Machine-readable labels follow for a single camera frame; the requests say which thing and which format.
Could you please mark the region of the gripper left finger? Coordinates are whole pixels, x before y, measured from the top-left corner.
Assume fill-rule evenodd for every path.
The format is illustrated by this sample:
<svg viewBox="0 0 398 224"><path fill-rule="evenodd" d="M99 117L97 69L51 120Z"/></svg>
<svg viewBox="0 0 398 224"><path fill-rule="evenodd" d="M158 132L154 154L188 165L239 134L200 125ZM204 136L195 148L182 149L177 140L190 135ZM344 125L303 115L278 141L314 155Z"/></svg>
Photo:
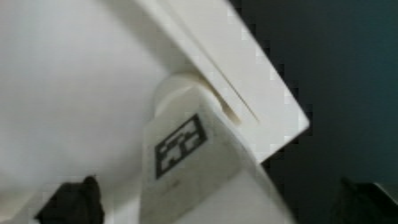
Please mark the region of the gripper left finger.
<svg viewBox="0 0 398 224"><path fill-rule="evenodd" d="M65 182L33 216L39 224L103 224L104 210L95 178L79 183Z"/></svg>

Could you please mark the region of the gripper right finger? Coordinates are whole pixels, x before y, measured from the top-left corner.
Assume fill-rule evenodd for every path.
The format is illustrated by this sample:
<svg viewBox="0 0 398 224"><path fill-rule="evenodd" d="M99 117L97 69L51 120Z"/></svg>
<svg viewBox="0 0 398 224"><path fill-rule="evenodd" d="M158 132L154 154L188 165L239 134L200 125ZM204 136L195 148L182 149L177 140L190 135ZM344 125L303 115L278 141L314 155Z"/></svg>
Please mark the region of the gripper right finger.
<svg viewBox="0 0 398 224"><path fill-rule="evenodd" d="M330 224L398 224L398 183L341 179Z"/></svg>

